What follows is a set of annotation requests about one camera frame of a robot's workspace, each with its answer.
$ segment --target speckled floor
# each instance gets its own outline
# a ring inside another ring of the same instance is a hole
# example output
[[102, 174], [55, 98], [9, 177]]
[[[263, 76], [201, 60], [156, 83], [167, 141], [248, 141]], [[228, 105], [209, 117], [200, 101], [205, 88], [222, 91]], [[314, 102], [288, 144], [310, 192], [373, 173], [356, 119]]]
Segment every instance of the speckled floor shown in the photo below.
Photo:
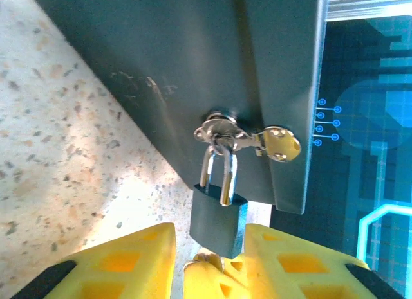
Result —
[[[191, 190], [34, 0], [0, 0], [0, 298], [75, 251], [168, 221], [182, 267]], [[270, 207], [248, 220], [268, 224]]]

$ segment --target yellow robotic claw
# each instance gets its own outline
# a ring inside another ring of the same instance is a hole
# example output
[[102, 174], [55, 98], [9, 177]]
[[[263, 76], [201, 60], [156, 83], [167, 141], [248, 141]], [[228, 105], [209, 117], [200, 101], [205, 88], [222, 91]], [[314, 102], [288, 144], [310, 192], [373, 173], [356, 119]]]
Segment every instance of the yellow robotic claw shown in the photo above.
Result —
[[[159, 224], [63, 259], [13, 299], [170, 298], [175, 257], [174, 225]], [[184, 275], [185, 299], [401, 298], [364, 262], [257, 224], [243, 254], [201, 249]]]

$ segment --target silver shackle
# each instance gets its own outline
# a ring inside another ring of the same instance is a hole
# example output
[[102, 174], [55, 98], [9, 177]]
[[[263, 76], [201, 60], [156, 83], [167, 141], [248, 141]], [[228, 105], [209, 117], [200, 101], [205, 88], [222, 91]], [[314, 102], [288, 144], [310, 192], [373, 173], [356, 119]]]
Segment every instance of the silver shackle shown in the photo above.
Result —
[[206, 149], [201, 168], [200, 186], [205, 188], [206, 194], [209, 193], [209, 185], [212, 181], [213, 161], [216, 153], [223, 155], [225, 159], [223, 184], [221, 187], [220, 204], [230, 206], [233, 200], [234, 188], [236, 185], [236, 176], [238, 173], [238, 159], [234, 153], [233, 147], [216, 138], [213, 145]]

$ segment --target cabinet door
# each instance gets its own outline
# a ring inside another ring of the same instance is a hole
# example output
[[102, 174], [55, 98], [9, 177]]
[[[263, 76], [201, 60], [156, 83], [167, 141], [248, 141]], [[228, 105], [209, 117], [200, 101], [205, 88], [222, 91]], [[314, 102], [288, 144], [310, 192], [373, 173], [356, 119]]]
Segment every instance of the cabinet door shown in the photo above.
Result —
[[327, 0], [37, 1], [189, 186], [211, 110], [294, 132], [293, 162], [238, 152], [236, 193], [303, 213]]

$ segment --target black padlock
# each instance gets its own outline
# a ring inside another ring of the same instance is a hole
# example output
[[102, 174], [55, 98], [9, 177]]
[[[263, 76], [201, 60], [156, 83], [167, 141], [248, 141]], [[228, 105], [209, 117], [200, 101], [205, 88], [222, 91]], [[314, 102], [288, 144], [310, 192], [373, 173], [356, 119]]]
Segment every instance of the black padlock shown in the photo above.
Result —
[[194, 186], [190, 235], [212, 252], [234, 258], [241, 253], [248, 202], [234, 193], [237, 163], [230, 147], [219, 147], [225, 157], [223, 188], [210, 184], [215, 150], [206, 150], [200, 184]]

